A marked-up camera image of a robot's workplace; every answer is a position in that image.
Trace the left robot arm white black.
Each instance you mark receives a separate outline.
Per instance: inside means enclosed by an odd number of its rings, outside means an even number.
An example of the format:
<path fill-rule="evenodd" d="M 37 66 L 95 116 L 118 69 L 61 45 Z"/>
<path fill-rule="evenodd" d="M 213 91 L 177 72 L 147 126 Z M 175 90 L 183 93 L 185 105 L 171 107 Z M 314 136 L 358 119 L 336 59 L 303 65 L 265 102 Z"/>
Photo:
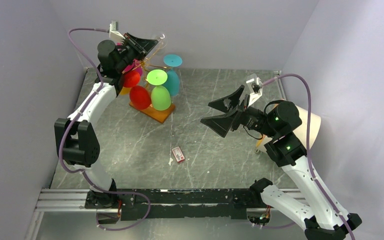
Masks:
<path fill-rule="evenodd" d="M 92 193 L 106 208 L 119 200 L 113 178 L 99 163 L 100 144 L 94 126 L 109 104 L 123 89 L 124 70 L 142 61 L 159 44 L 160 39 L 135 37 L 129 33 L 120 39 L 110 37 L 97 45 L 98 65 L 93 65 L 97 79 L 80 106 L 68 117 L 54 123 L 58 161 L 70 174 L 79 173 L 89 183 Z"/>

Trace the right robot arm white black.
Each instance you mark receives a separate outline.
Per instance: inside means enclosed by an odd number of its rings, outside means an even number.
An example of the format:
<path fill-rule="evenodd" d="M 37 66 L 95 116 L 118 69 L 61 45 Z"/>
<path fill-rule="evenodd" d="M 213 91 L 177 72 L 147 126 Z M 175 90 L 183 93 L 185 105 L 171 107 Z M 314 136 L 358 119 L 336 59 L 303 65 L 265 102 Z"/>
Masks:
<path fill-rule="evenodd" d="M 309 240 L 352 237 L 362 219 L 342 207 L 310 163 L 309 149 L 294 134 L 302 124 L 296 105 L 280 99 L 272 102 L 272 110 L 259 110 L 252 107 L 249 95 L 241 99 L 244 88 L 241 85 L 232 94 L 209 102 L 208 106 L 221 114 L 204 117 L 201 123 L 221 137 L 238 127 L 269 137 L 265 144 L 267 155 L 292 179 L 306 200 L 301 203 L 262 178 L 250 187 L 250 202 L 255 207 L 266 204 L 279 210 L 300 226 Z"/>

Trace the blue plastic wine glass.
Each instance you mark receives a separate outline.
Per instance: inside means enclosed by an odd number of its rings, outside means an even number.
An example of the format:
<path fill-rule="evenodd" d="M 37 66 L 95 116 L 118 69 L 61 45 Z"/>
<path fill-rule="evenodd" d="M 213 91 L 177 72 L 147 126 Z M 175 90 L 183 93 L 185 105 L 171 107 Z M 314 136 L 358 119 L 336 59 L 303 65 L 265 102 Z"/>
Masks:
<path fill-rule="evenodd" d="M 170 67 L 170 69 L 166 72 L 167 80 L 162 86 L 168 90 L 171 97 L 174 97 L 178 95 L 180 90 L 180 79 L 175 72 L 175 68 L 182 65 L 183 59 L 176 54 L 167 54 L 164 56 L 163 62 Z"/>

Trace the orange plastic wine glass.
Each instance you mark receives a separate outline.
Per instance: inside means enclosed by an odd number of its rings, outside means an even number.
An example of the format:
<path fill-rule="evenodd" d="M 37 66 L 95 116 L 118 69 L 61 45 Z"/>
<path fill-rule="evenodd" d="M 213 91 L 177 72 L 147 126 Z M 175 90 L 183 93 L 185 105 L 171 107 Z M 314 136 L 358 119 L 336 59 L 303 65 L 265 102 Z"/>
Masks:
<path fill-rule="evenodd" d="M 119 92 L 119 95 L 122 96 L 122 95 L 128 95 L 131 91 L 131 87 L 123 87 L 121 89 L 121 91 Z"/>

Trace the pink plastic wine glass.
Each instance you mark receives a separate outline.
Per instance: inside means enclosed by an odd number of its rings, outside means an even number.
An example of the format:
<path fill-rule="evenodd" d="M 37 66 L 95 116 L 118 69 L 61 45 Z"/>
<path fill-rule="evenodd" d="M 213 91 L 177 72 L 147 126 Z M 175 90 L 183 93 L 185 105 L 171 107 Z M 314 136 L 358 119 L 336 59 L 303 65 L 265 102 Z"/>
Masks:
<path fill-rule="evenodd" d="M 127 72 L 136 71 L 140 76 L 143 75 L 142 62 L 139 60 L 134 60 L 132 64 L 128 65 L 122 73 L 125 74 Z"/>

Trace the red plastic wine glass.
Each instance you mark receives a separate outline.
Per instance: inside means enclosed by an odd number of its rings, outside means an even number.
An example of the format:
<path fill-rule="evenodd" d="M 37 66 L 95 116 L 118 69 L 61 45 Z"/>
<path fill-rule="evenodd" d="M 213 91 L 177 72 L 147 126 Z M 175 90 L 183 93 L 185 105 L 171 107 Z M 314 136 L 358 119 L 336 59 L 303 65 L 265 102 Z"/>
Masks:
<path fill-rule="evenodd" d="M 131 88 L 129 99 L 132 105 L 138 110 L 144 110 L 151 105 L 151 97 L 146 88 L 139 85 L 141 76 L 132 70 L 123 75 L 123 86 Z"/>

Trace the green plastic wine glass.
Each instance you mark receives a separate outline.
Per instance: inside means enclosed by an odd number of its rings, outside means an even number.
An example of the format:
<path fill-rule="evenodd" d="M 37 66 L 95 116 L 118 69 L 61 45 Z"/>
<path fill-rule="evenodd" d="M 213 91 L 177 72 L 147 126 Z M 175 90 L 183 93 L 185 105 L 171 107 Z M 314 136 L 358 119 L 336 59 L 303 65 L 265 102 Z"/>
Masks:
<path fill-rule="evenodd" d="M 163 86 L 167 78 L 167 73 L 161 69 L 151 70 L 146 76 L 147 82 L 153 86 L 151 104 L 157 111 L 165 111 L 172 104 L 169 91 Z"/>

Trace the clear wine glass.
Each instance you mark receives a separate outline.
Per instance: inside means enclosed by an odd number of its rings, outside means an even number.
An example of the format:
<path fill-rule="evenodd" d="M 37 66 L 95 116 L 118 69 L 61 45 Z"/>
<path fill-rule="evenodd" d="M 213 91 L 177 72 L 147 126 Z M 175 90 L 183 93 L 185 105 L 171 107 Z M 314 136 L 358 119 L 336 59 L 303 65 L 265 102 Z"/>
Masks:
<path fill-rule="evenodd" d="M 157 40 L 156 49 L 162 50 L 167 45 L 167 36 L 163 32 L 155 33 L 151 37 L 154 40 Z"/>

